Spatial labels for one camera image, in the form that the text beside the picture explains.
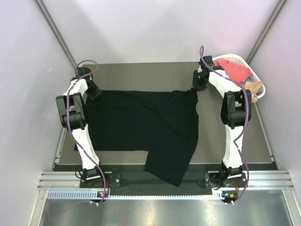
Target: black cloth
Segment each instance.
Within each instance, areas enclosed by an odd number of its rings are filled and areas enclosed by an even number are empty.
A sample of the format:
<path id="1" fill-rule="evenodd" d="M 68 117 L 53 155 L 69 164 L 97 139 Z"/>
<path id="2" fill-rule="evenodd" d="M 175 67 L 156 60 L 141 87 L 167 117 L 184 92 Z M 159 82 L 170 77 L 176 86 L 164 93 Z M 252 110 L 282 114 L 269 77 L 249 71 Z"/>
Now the black cloth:
<path id="1" fill-rule="evenodd" d="M 98 151 L 149 151 L 145 170 L 179 186 L 198 142 L 198 96 L 103 91 L 87 99 L 89 134 Z"/>

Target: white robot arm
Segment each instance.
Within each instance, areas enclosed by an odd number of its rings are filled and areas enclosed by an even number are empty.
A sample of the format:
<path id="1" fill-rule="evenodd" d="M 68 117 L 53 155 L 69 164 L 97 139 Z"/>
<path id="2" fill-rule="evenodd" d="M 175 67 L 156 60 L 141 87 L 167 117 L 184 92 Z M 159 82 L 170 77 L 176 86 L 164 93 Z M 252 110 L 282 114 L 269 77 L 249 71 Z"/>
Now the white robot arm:
<path id="1" fill-rule="evenodd" d="M 225 79 L 228 75 L 225 71 L 215 66 L 211 56 L 203 57 L 205 62 L 220 75 L 209 70 L 200 60 L 200 67 L 193 74 L 193 87 L 197 91 L 203 91 L 207 84 L 212 84 L 223 97 L 221 119 L 226 129 L 226 150 L 222 160 L 222 167 L 219 178 L 222 183 L 225 181 L 235 181 L 242 177 L 242 161 L 238 148 L 242 150 L 243 136 L 234 140 L 241 134 L 246 119 L 246 103 L 242 89 L 235 83 Z M 251 92 L 246 90 L 248 99 L 249 117 L 251 119 Z"/>
<path id="2" fill-rule="evenodd" d="M 85 109 L 85 103 L 83 96 L 86 93 L 89 98 L 94 99 L 100 93 L 101 90 L 94 84 L 90 77 L 79 79 L 84 74 L 90 72 L 89 69 L 82 67 L 78 69 L 79 75 L 74 77 L 71 81 L 71 85 L 68 88 L 70 90 L 70 126 L 72 129 L 72 136 L 78 142 L 77 147 L 80 153 L 80 157 L 83 164 L 83 176 L 85 180 L 91 180 L 100 178 L 100 172 L 95 163 L 100 165 L 99 158 L 95 154 L 93 145 L 90 140 L 88 132 L 88 114 Z M 62 96 L 56 97 L 56 105 L 60 115 L 61 124 L 64 128 L 67 128 L 67 93 Z"/>
<path id="3" fill-rule="evenodd" d="M 226 72 L 223 70 L 217 70 L 217 72 L 225 77 L 228 77 L 226 75 Z M 237 85 L 235 85 L 233 82 L 228 81 L 221 76 L 217 75 L 214 72 L 210 72 L 209 74 L 209 83 L 212 84 L 217 91 L 220 93 L 222 97 L 225 96 L 225 93 L 228 91 L 232 92 L 240 92 L 241 88 Z M 234 129 L 232 129 L 229 125 L 225 125 L 226 129 L 226 150 L 225 150 L 225 156 L 222 160 L 226 168 L 239 168 L 242 166 L 241 158 L 238 153 L 237 147 L 234 144 L 234 140 L 240 135 L 241 131 L 243 130 L 243 126 L 237 126 Z M 239 149 L 242 148 L 243 143 L 243 136 L 241 136 L 236 141 Z M 240 177 L 241 174 L 233 175 L 232 177 Z"/>

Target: metal frame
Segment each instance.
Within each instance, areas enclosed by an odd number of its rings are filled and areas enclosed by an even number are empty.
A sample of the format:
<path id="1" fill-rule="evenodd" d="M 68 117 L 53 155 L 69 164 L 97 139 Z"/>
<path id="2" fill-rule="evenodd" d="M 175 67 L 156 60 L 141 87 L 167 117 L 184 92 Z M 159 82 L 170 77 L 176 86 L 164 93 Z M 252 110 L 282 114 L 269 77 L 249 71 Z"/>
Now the metal frame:
<path id="1" fill-rule="evenodd" d="M 281 10 L 283 9 L 283 7 L 285 6 L 287 0 L 279 0 L 278 4 L 276 5 L 276 7 L 274 8 L 272 15 L 270 16 L 270 18 L 268 19 L 267 23 L 265 24 L 261 34 L 259 35 L 257 41 L 255 42 L 255 45 L 253 46 L 246 62 L 248 64 L 251 63 L 251 61 L 253 60 L 254 56 L 256 55 L 259 47 L 261 46 L 261 44 L 263 43 L 264 39 L 266 38 L 267 34 L 269 33 L 269 31 L 271 30 L 274 22 L 276 21 L 276 19 L 278 18 Z"/>
<path id="2" fill-rule="evenodd" d="M 89 189 L 80 188 L 79 184 L 80 184 L 80 179 L 78 179 L 75 176 L 74 172 L 43 172 L 38 185 L 38 190 L 48 190 L 48 191 L 89 190 Z M 293 190 L 293 189 L 294 187 L 293 187 L 291 177 L 289 175 L 289 172 L 286 170 L 250 171 L 249 185 L 247 190 Z"/>
<path id="3" fill-rule="evenodd" d="M 79 187 L 80 180 L 75 177 L 74 172 L 43 172 L 38 185 L 35 205 L 30 218 L 29 226 L 40 225 L 42 213 L 47 198 L 53 198 L 53 193 L 60 192 L 71 194 L 81 191 L 101 191 L 101 189 L 83 189 Z M 293 183 L 288 171 L 250 171 L 250 190 L 282 190 L 294 225 L 300 222 L 300 204 L 296 199 Z M 214 191 L 212 195 L 109 195 L 108 200 L 218 200 L 221 199 L 220 191 Z"/>
<path id="4" fill-rule="evenodd" d="M 59 32 L 56 24 L 54 23 L 51 15 L 49 14 L 45 4 L 43 3 L 42 0 L 33 0 L 36 5 L 38 6 L 40 12 L 42 13 L 45 21 L 47 22 L 47 24 L 50 27 L 50 30 L 52 31 L 53 35 L 55 36 L 57 42 L 59 43 L 59 45 L 61 46 L 63 52 L 65 53 L 65 55 L 67 56 L 70 64 L 75 68 L 76 67 L 76 62 L 71 54 L 71 52 L 68 49 L 68 46 L 66 44 L 66 42 L 64 41 L 61 33 Z"/>
<path id="5" fill-rule="evenodd" d="M 283 190 L 283 196 L 294 226 L 301 226 L 301 205 L 295 190 Z"/>
<path id="6" fill-rule="evenodd" d="M 56 24 L 54 23 L 52 17 L 50 16 L 45 4 L 42 0 L 34 0 L 38 9 L 42 13 L 45 18 L 47 24 L 49 25 L 52 33 L 57 39 L 59 45 L 61 46 L 63 52 L 67 56 L 72 66 L 76 66 L 76 62 L 71 52 L 69 51 L 62 35 L 60 34 Z M 279 16 L 281 10 L 285 6 L 287 0 L 279 0 L 271 17 L 265 24 L 264 29 L 262 30 L 258 40 L 256 41 L 254 47 L 250 55 L 247 58 L 247 63 L 250 63 L 254 56 L 256 55 L 259 47 L 263 43 L 267 34 L 269 33 L 271 27 L 273 26 L 276 18 Z M 279 166 L 279 162 L 277 161 L 277 157 L 275 156 L 273 145 L 269 138 L 268 130 L 266 129 L 264 119 L 262 117 L 262 113 L 258 107 L 255 105 L 256 111 L 258 113 L 261 127 L 265 136 L 265 139 L 268 144 L 268 148 L 272 158 L 275 158 L 276 164 Z M 50 171 L 52 171 L 55 164 L 59 162 L 60 153 L 63 147 L 63 141 L 66 135 L 66 129 L 62 128 L 60 132 L 60 136 L 58 139 L 56 152 L 54 159 L 51 164 Z M 32 209 L 32 213 L 30 215 L 29 226 L 38 226 L 40 225 L 42 213 L 44 211 L 44 207 L 46 204 L 46 199 L 49 193 L 53 193 L 55 191 L 62 191 L 63 193 L 72 193 L 76 191 L 84 191 L 82 188 L 79 188 L 80 180 L 75 177 L 74 172 L 43 172 L 41 175 L 41 179 L 38 185 L 37 193 L 35 196 L 34 207 Z M 291 216 L 292 222 L 294 225 L 301 226 L 301 206 L 298 201 L 298 197 L 296 195 L 296 191 L 294 190 L 293 183 L 291 181 L 290 175 L 288 171 L 250 171 L 250 180 L 249 186 L 247 190 L 282 190 L 285 202 L 287 204 L 287 208 L 289 214 Z M 122 200 L 137 200 L 137 199 L 201 199 L 201 200 L 214 200 L 218 199 L 219 191 L 213 191 L 212 195 L 181 195 L 181 196 L 119 196 L 119 195 L 110 195 L 108 199 L 122 199 Z"/>

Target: gray table surface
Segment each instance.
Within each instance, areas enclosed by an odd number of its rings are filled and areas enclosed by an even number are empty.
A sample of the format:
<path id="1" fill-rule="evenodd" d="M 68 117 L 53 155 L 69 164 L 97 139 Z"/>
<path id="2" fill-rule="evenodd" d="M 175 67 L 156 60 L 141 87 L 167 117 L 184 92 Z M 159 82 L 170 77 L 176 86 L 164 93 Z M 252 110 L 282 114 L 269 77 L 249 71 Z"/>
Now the gray table surface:
<path id="1" fill-rule="evenodd" d="M 292 226 L 282 191 L 247 191 L 234 206 L 194 200 L 47 200 L 41 226 Z"/>
<path id="2" fill-rule="evenodd" d="M 99 65 L 94 81 L 103 90 L 186 91 L 192 85 L 195 62 Z M 191 163 L 220 163 L 225 152 L 226 132 L 221 121 L 222 97 L 209 85 L 198 92 L 198 145 Z M 244 135 L 243 155 L 248 163 L 269 163 L 271 157 L 254 105 Z M 96 151 L 102 164 L 145 164 L 146 151 Z M 66 134 L 59 164 L 81 164 L 74 142 Z"/>

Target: white basket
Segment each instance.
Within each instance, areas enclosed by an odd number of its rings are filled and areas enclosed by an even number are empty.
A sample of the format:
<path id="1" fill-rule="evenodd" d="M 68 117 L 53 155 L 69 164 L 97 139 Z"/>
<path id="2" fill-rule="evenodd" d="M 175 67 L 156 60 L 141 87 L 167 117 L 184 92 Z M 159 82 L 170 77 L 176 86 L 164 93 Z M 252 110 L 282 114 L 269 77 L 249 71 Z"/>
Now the white basket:
<path id="1" fill-rule="evenodd" d="M 215 58 L 213 58 L 212 60 L 217 60 L 219 58 L 224 58 L 226 60 L 229 60 L 231 62 L 234 62 L 238 65 L 241 65 L 243 67 L 246 67 L 246 68 L 249 68 L 250 71 L 252 72 L 252 76 L 254 78 L 254 81 L 260 81 L 260 79 L 257 77 L 257 75 L 255 74 L 255 72 L 250 68 L 250 66 L 246 63 L 246 61 L 240 57 L 239 55 L 236 55 L 236 54 L 225 54 L 225 55 L 222 55 L 222 56 L 217 56 Z M 265 86 L 262 85 L 261 89 L 260 89 L 260 94 L 258 95 L 258 99 L 263 97 L 265 94 Z"/>

